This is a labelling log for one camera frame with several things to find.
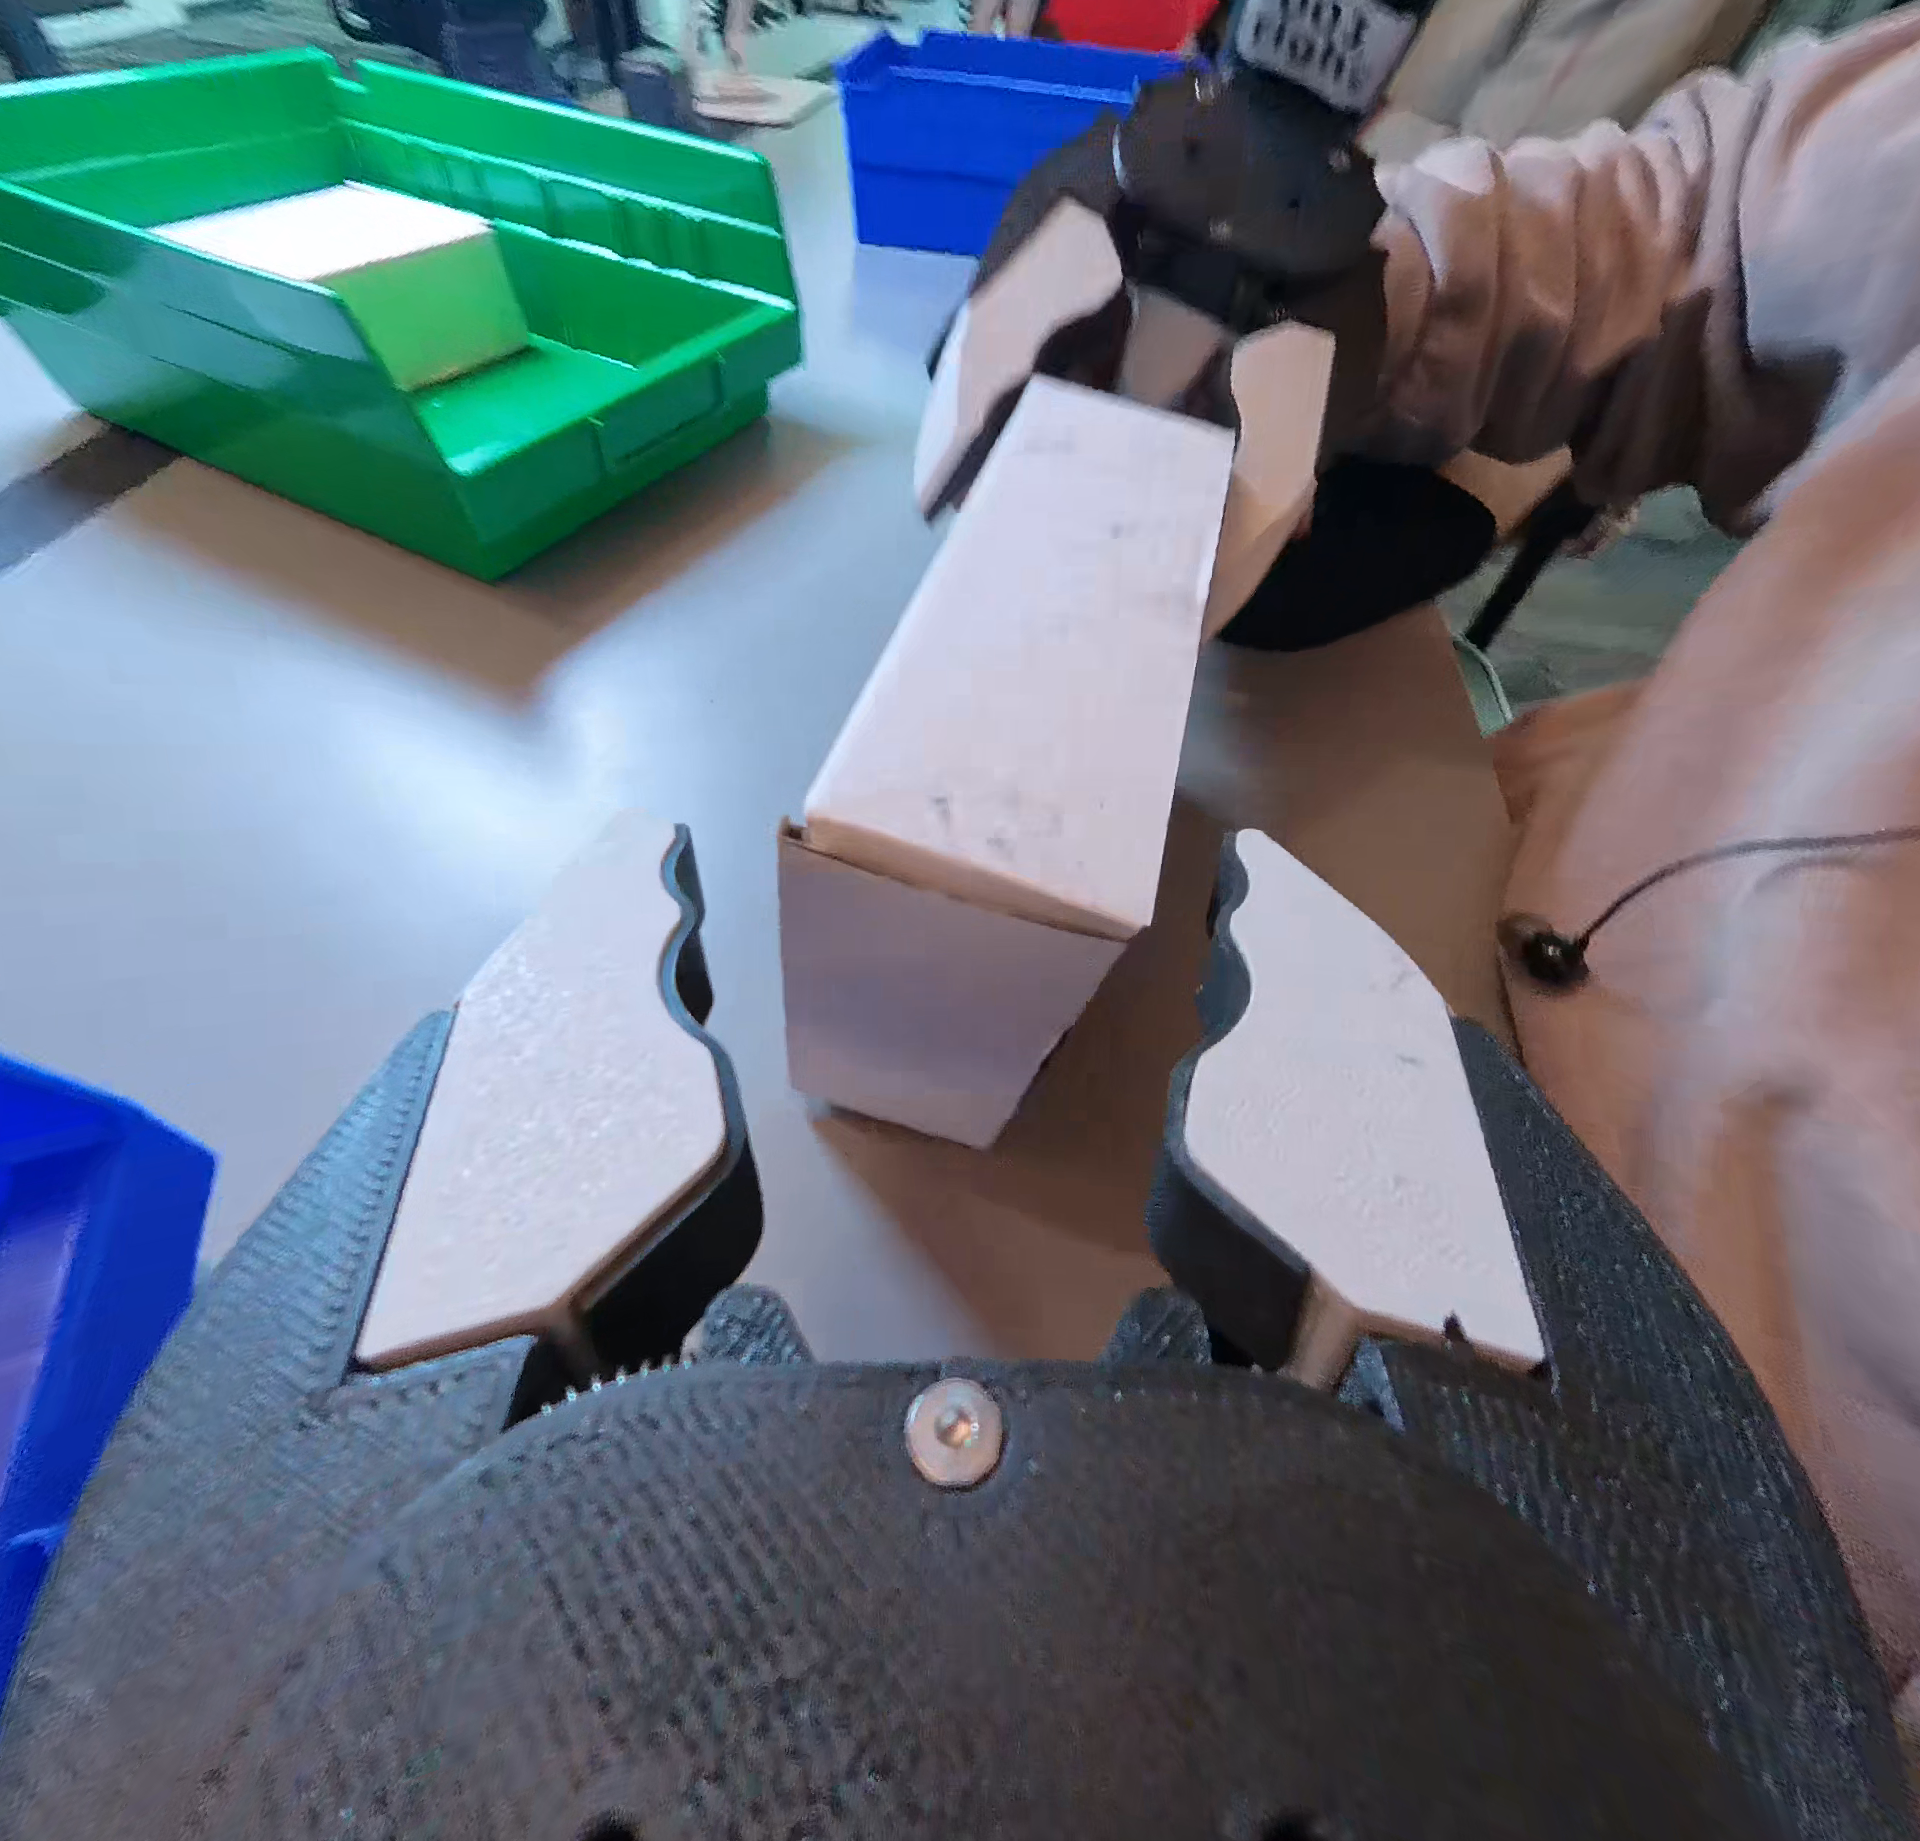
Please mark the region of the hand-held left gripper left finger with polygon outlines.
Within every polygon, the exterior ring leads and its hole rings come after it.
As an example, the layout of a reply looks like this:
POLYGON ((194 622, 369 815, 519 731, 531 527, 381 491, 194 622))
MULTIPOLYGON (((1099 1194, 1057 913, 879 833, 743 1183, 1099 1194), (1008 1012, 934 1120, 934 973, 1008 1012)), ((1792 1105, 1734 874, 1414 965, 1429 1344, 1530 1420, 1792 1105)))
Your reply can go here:
POLYGON ((765 1237, 708 1012, 696 839, 680 819, 615 815, 453 1012, 362 1370, 512 1336, 562 1375, 680 1355, 765 1237))

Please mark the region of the dark grey case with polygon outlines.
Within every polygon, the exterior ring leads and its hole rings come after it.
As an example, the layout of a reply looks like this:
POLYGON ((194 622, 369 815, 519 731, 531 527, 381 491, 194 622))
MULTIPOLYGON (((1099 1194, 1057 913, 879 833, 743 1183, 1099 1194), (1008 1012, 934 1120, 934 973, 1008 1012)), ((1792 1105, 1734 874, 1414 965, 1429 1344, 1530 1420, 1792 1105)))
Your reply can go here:
POLYGON ((615 63, 616 96, 629 121, 664 125, 680 137, 704 137, 704 118, 696 106, 696 77, 678 50, 633 50, 615 63))

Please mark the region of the person's beige hoodie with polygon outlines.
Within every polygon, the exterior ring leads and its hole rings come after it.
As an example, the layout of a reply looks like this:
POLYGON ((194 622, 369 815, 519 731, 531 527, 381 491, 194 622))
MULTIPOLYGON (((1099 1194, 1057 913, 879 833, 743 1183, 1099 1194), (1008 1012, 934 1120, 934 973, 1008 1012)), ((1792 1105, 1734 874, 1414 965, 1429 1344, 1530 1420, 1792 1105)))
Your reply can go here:
MULTIPOLYGON (((1916 353, 1777 480, 1652 675, 1496 731, 1506 905, 1555 928, 1695 849, 1916 827, 1916 353)), ((1672 874, 1590 982, 1513 973, 1528 1069, 1767 1386, 1916 1738, 1916 839, 1672 874)))

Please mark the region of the white cardboard box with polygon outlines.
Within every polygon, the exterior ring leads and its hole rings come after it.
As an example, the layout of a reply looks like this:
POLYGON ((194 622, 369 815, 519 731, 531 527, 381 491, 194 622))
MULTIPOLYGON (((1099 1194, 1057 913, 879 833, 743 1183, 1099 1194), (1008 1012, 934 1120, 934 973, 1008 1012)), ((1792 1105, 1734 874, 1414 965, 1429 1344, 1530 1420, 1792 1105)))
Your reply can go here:
POLYGON ((156 221, 156 237, 339 295, 375 362, 406 395, 444 389, 531 347, 497 227, 453 202, 345 181, 156 221))
POLYGON ((796 1092, 994 1145, 1150 922, 1237 437, 1036 380, 779 832, 796 1092))

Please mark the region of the blue plastic bin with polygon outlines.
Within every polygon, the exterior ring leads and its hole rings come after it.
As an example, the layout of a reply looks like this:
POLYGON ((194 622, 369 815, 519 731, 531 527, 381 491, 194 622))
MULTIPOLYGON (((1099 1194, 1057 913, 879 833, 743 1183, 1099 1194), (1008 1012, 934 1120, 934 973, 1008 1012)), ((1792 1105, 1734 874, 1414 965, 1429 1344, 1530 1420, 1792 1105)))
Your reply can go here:
POLYGON ((1048 148, 1175 66, 1175 52, 1048 38, 871 32, 838 63, 858 237, 978 259, 1048 148))
POLYGON ((194 1295, 221 1156, 156 1111, 0 1065, 0 1677, 77 1497, 194 1295))

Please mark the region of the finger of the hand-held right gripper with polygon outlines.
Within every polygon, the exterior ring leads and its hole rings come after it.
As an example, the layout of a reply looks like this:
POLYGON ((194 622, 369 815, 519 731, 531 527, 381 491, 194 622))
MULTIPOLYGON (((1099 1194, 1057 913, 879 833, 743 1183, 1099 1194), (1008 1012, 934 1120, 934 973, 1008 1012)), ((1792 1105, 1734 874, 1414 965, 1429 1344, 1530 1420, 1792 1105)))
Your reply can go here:
POLYGON ((1215 534, 1203 635, 1215 639, 1261 594, 1279 553, 1308 522, 1334 395, 1328 330, 1266 323, 1212 362, 1212 402, 1237 434, 1229 491, 1215 534))
POLYGON ((1109 216, 1059 199, 1011 259, 974 285, 934 353, 916 442, 916 504, 952 508, 1030 380, 1114 389, 1130 342, 1130 279, 1109 216))

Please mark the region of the person's right forearm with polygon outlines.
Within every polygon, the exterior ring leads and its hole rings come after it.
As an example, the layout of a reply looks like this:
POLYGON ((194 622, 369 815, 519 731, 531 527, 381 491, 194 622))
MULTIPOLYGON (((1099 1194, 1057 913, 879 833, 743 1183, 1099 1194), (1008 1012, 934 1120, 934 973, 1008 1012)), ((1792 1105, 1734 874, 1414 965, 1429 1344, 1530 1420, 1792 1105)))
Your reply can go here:
POLYGON ((1695 73, 1638 125, 1454 137, 1386 181, 1362 447, 1568 451, 1622 504, 1916 545, 1920 17, 1695 73))

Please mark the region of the black metal bar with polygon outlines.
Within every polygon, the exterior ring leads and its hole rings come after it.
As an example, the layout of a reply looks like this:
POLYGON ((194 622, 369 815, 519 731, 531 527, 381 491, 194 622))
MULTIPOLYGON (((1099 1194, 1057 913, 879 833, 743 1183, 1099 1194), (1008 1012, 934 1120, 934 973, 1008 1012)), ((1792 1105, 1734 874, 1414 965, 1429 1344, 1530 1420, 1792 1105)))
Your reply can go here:
POLYGON ((1462 628, 1462 639, 1474 651, 1488 651, 1504 635, 1504 628, 1528 604, 1528 594, 1549 566, 1549 557, 1559 557, 1582 534, 1590 534, 1595 515, 1599 508, 1568 480, 1549 483, 1528 508, 1528 520, 1513 534, 1513 557, 1506 557, 1496 588, 1488 594, 1488 604, 1462 628))

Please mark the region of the green plastic bin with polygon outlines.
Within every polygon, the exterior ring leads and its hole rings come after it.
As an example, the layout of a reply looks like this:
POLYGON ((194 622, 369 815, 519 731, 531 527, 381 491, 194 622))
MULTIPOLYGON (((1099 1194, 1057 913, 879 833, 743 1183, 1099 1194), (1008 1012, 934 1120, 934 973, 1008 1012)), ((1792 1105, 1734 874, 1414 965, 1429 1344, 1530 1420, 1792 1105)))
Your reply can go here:
POLYGON ((766 154, 322 50, 6 80, 6 323, 107 427, 497 580, 804 362, 766 154), (406 389, 339 291, 166 221, 322 187, 488 216, 531 342, 406 389))

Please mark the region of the black office chair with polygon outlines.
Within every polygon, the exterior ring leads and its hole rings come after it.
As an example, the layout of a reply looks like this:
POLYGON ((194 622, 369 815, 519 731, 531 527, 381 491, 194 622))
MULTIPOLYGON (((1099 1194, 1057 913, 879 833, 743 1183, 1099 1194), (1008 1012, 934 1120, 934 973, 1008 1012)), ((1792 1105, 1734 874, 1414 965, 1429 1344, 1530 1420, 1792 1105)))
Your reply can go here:
POLYGON ((545 0, 324 0, 362 50, 398 50, 438 63, 457 80, 570 101, 540 41, 545 0))

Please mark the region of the red plastic bin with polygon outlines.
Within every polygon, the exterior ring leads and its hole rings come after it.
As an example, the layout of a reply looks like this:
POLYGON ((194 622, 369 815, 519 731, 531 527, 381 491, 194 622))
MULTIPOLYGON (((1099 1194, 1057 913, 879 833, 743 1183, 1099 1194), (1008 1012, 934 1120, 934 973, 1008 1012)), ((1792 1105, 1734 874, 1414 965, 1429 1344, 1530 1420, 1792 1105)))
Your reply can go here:
POLYGON ((1064 41, 1125 52, 1189 52, 1221 0, 1044 0, 1044 24, 1064 41))

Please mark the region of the beige jacket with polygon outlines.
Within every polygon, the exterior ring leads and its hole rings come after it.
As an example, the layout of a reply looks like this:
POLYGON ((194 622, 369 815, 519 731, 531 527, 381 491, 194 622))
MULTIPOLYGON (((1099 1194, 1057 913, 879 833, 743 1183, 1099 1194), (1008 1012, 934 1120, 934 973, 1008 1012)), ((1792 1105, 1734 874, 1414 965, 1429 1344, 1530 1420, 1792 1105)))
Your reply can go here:
POLYGON ((1506 147, 1632 125, 1739 52, 1775 0, 1437 0, 1362 147, 1404 163, 1447 137, 1506 147))

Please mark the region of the pale wooden stand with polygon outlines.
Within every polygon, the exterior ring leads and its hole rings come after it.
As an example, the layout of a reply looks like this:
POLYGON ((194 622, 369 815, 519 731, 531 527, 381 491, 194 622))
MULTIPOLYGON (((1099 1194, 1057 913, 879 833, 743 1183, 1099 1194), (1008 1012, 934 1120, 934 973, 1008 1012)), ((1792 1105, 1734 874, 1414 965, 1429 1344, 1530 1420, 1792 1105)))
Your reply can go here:
POLYGON ((680 0, 672 106, 684 132, 765 132, 808 121, 833 86, 756 66, 759 0, 680 0))

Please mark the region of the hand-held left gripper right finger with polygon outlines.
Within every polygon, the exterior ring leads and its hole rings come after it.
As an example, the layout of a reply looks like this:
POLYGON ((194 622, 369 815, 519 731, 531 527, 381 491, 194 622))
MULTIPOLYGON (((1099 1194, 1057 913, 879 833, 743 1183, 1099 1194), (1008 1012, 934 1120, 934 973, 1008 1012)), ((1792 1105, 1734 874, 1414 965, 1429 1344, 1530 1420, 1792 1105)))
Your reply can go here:
POLYGON ((1362 1342, 1547 1363, 1454 1015, 1266 832, 1221 846, 1203 1040, 1167 1084, 1146 1237, 1212 1336, 1336 1388, 1362 1342))

